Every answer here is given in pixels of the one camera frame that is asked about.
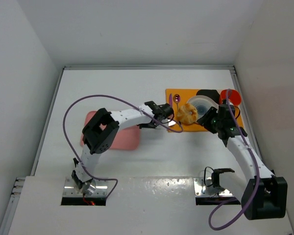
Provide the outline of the golden knotted bread roll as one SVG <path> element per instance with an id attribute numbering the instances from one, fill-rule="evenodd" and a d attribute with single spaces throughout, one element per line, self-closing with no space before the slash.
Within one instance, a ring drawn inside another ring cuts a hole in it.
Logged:
<path id="1" fill-rule="evenodd" d="M 195 123 L 198 119 L 196 107 L 190 103 L 182 105 L 177 111 L 176 119 L 186 125 Z"/>

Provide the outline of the pink plastic tray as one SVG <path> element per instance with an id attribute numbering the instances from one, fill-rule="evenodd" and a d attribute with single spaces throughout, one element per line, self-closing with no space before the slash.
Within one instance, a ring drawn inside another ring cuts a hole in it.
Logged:
<path id="1" fill-rule="evenodd" d="M 138 126 L 132 126 L 119 131 L 110 147 L 112 150 L 135 150 L 140 143 L 141 131 Z"/>

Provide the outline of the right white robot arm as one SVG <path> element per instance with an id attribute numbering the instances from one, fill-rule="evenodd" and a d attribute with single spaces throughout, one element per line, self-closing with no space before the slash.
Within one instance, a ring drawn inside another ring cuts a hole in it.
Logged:
<path id="1" fill-rule="evenodd" d="M 242 180 L 231 168 L 215 168 L 210 187 L 229 190 L 248 220 L 283 218 L 286 214 L 288 184 L 269 170 L 252 148 L 247 133 L 233 116 L 234 106 L 211 107 L 199 125 L 223 142 L 243 172 Z"/>

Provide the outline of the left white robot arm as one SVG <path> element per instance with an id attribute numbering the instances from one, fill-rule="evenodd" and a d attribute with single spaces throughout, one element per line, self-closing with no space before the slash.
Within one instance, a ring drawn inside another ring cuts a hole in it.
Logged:
<path id="1" fill-rule="evenodd" d="M 169 104 L 157 105 L 153 101 L 138 107 L 132 105 L 130 109 L 122 111 L 99 109 L 82 129 L 82 155 L 76 155 L 73 159 L 72 179 L 77 189 L 84 195 L 90 195 L 95 191 L 97 182 L 105 181 L 95 177 L 93 171 L 102 153 L 111 148 L 120 131 L 133 126 L 154 129 L 164 125 L 162 121 L 173 114 Z"/>

